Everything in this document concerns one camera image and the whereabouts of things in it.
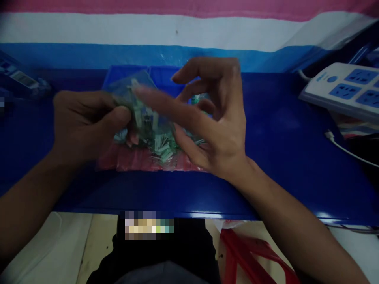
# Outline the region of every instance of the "hand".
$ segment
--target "hand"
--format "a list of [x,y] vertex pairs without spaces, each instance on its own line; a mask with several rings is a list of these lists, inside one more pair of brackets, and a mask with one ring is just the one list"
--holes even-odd
[[61,163],[82,165],[95,160],[125,128],[130,111],[102,92],[61,91],[54,98],[54,156]]
[[[197,76],[200,80],[188,84],[176,99],[144,86],[136,89],[136,95],[175,123],[176,142],[192,163],[234,183],[250,168],[245,155],[246,117],[239,62],[235,58],[192,58],[172,80],[187,84]],[[211,100],[187,104],[193,95],[201,93],[208,93]],[[196,146],[181,127],[201,136],[208,146]]]

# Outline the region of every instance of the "blue plastic bin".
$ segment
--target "blue plastic bin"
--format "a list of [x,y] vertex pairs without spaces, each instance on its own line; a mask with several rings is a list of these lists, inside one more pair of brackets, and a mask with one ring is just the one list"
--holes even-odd
[[158,89],[168,93],[173,97],[177,97],[183,90],[184,85],[175,84],[171,81],[171,77],[179,69],[177,67],[170,66],[160,66],[160,67],[147,67],[147,66],[111,66],[108,70],[107,76],[105,77],[103,89],[110,83],[121,80],[125,77],[131,76],[138,71],[145,70],[154,81],[154,84]]

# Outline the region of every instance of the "plastic bag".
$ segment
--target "plastic bag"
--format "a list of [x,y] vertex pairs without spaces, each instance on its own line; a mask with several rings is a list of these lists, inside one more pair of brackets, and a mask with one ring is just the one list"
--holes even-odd
[[[132,112],[134,129],[137,130],[139,142],[131,148],[126,145],[127,129],[114,136],[114,144],[98,160],[98,170],[115,168],[117,171],[203,171],[192,165],[189,158],[176,144],[172,131],[174,125],[166,117],[160,116],[143,104],[134,95],[138,85],[150,88],[156,86],[146,71],[140,71],[130,77],[114,82],[106,87],[117,105],[123,105]],[[196,144],[203,139],[188,133]]]

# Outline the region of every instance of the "blue table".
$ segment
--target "blue table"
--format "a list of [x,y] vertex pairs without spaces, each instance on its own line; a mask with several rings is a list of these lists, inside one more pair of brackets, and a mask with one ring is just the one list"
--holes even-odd
[[[42,73],[60,90],[100,89],[106,75],[105,70]],[[323,221],[379,225],[379,198],[360,165],[324,137],[331,129],[344,145],[328,112],[297,98],[305,83],[296,74],[244,73],[242,79],[246,154]],[[2,195],[51,148],[51,98],[19,101],[0,121]],[[94,165],[79,174],[55,210],[151,210],[171,217],[259,219],[231,185],[210,174],[95,172]]]

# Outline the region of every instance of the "barcode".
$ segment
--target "barcode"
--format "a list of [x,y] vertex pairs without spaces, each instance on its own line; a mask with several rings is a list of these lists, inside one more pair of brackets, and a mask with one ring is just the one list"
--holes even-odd
[[29,89],[32,89],[33,87],[36,87],[38,85],[38,82],[30,78],[28,75],[21,71],[16,71],[10,77],[13,80],[16,80],[17,82],[21,83],[22,85],[28,87]]

